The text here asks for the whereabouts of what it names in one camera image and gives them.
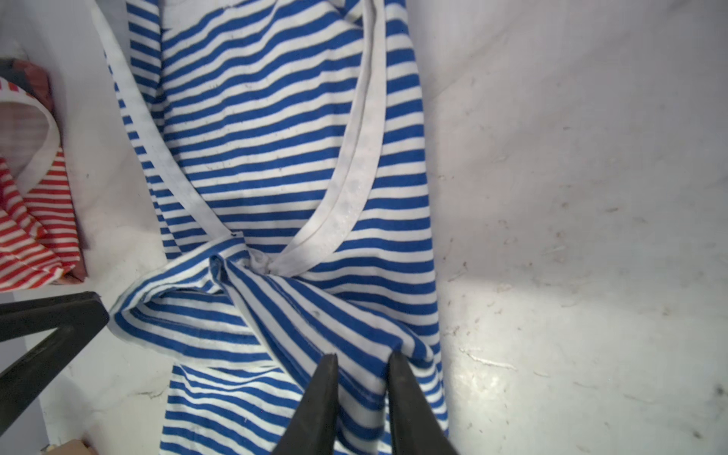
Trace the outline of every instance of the white surface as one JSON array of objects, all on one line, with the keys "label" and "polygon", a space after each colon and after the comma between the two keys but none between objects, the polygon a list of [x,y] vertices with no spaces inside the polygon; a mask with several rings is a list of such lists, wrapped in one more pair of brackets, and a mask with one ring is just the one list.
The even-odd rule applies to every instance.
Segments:
[{"label": "white surface", "polygon": [[[409,3],[456,447],[728,452],[728,4]],[[25,0],[27,50],[111,304],[163,258],[81,6]],[[155,454],[168,371],[103,332],[41,396],[51,441]]]}]

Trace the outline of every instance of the striped fabric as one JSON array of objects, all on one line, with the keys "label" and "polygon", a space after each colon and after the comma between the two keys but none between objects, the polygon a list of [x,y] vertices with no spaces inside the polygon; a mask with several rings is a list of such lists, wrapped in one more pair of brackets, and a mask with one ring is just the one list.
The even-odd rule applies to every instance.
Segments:
[{"label": "striped fabric", "polygon": [[0,292],[39,288],[81,260],[58,128],[38,100],[2,78],[0,123]]},{"label": "striped fabric", "polygon": [[163,454],[266,454],[320,358],[337,453],[391,453],[393,351],[443,429],[422,93],[398,0],[127,2],[92,16],[170,263],[114,307],[172,356]]}]

